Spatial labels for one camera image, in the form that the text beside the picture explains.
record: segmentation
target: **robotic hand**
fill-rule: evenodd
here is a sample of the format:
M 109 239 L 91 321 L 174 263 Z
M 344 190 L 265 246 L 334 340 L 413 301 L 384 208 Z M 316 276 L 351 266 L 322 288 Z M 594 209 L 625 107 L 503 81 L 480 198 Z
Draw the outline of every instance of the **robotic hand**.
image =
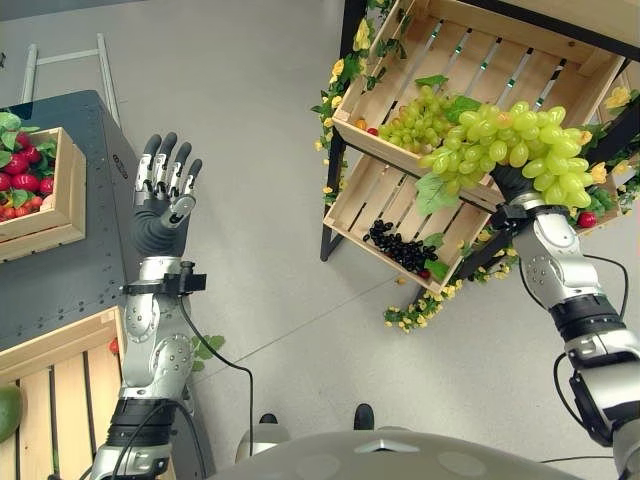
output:
M 185 296 L 204 290 L 206 275 L 195 275 L 194 264 L 181 261 L 181 256 L 202 161 L 192 163 L 180 185 L 191 152 L 191 144 L 183 143 L 167 179 L 177 136 L 171 132 L 161 140 L 154 135 L 147 142 L 135 182 L 132 240 L 145 258 L 139 280 L 123 287 L 127 295 L 123 383 L 107 441 L 96 454 L 92 480 L 153 480 L 165 472 L 175 410 L 189 410 L 185 382 L 193 349 L 186 331 Z

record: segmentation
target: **gray floor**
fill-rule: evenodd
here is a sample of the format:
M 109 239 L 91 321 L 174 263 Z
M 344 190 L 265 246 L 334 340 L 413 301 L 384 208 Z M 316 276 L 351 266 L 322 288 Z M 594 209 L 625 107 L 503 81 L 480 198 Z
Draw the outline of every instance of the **gray floor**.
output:
M 556 398 L 551 365 L 562 341 L 517 275 L 465 288 L 407 336 L 386 329 L 381 313 L 414 285 L 396 285 L 393 270 L 348 242 L 319 261 L 326 167 L 308 108 L 335 60 L 341 12 L 339 0 L 148 0 L 3 22 L 0 105 L 18 99 L 29 43 L 50 56 L 94 48 L 105 33 L 131 143 L 139 151 L 150 133 L 174 129 L 206 162 L 187 251 L 209 274 L 194 319 L 254 370 L 256 412 L 274 412 L 294 436 L 347 429 L 368 401 L 380 425 L 532 459 L 608 454 Z M 101 89 L 95 59 L 41 67 L 36 97 L 85 88 Z M 639 224 L 636 214 L 584 240 L 585 251 L 630 266 L 634 293 Z M 598 268 L 618 305 L 618 271 Z M 632 295 L 636 330 L 639 309 Z M 246 378 L 212 360 L 196 388 L 224 468 L 246 428 Z M 606 460 L 559 466 L 587 479 L 614 475 Z

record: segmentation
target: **wooden crate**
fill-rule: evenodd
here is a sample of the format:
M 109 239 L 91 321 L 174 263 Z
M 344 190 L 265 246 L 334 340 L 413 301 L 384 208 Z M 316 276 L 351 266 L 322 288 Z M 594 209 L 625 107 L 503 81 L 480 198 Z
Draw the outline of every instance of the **wooden crate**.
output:
M 415 280 L 432 292 L 440 292 L 462 261 L 458 243 L 472 243 L 489 219 L 489 214 L 473 205 L 458 201 L 453 207 L 440 209 L 425 217 L 417 211 L 416 179 L 373 157 L 363 156 L 354 167 L 347 187 L 327 213 L 324 223 L 386 264 Z M 405 242 L 422 240 L 432 233 L 444 233 L 444 245 L 436 252 L 449 265 L 442 282 L 415 275 L 384 255 L 373 242 L 362 237 L 376 219 L 392 222 L 393 233 Z
M 84 154 L 62 128 L 31 134 L 31 139 L 35 145 L 48 140 L 57 142 L 53 193 L 39 212 L 0 223 L 0 261 L 85 237 L 87 165 Z
M 411 16 L 404 33 L 401 10 Z M 439 33 L 425 49 L 440 20 L 443 23 Z M 482 64 L 498 37 L 502 41 L 483 69 Z M 401 40 L 407 52 L 406 60 L 391 53 L 383 59 L 376 56 L 376 44 L 389 38 Z M 457 47 L 461 51 L 456 56 Z M 527 56 L 529 48 L 533 53 Z M 417 167 L 419 155 L 354 125 L 356 120 L 364 118 L 367 125 L 375 127 L 387 115 L 393 117 L 395 108 L 418 95 L 415 78 L 445 74 L 449 77 L 448 91 L 465 93 L 482 102 L 495 103 L 506 91 L 506 97 L 499 104 L 501 108 L 508 108 L 518 100 L 533 105 L 545 96 L 543 108 L 564 105 L 567 109 L 564 125 L 570 126 L 588 122 L 623 61 L 622 57 L 564 35 L 455 0 L 399 0 L 380 29 L 371 52 L 368 63 L 374 65 L 372 74 L 386 68 L 382 82 L 373 90 L 363 92 L 363 79 L 354 81 L 333 115 L 334 125 L 349 143 L 417 176 L 428 172 Z M 563 59 L 566 63 L 562 72 L 548 94 L 543 95 Z M 515 84 L 507 87 L 524 60 L 526 64 Z M 463 189 L 461 197 L 477 197 L 475 203 L 481 205 L 483 201 L 494 205 L 500 202 L 496 192 L 485 187 Z
M 118 307 L 0 352 L 0 384 L 23 395 L 17 434 L 0 443 L 0 479 L 45 480 L 55 463 L 76 480 L 107 438 L 120 389 L 120 365 L 107 344 L 124 351 Z M 161 477 L 175 479 L 172 467 Z

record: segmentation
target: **wooden slat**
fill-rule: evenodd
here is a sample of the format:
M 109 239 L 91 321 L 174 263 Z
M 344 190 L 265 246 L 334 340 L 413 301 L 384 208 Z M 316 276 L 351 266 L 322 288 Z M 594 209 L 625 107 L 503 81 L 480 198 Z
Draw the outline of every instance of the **wooden slat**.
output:
M 0 383 L 10 382 L 102 345 L 116 336 L 117 307 L 0 352 Z
M 429 13 L 486 33 L 497 33 L 512 42 L 583 63 L 594 47 L 504 15 L 455 0 L 431 0 Z
M 12 435 L 0 443 L 0 478 L 16 479 L 16 436 Z
M 20 379 L 24 412 L 20 423 L 20 478 L 46 479 L 53 473 L 49 370 Z
M 118 400 L 118 390 L 121 384 L 118 356 L 109 351 L 106 343 L 88 350 L 87 356 L 93 410 L 93 431 L 95 433 L 96 446 L 99 447 L 107 438 L 111 416 Z
M 92 461 L 82 354 L 54 365 L 61 478 L 78 478 Z
M 367 205 L 362 209 L 355 225 L 350 229 L 356 235 L 364 235 L 369 231 L 373 221 L 389 201 L 396 191 L 398 182 L 403 177 L 403 173 L 395 168 L 386 168 L 380 173 L 380 179 L 367 200 Z

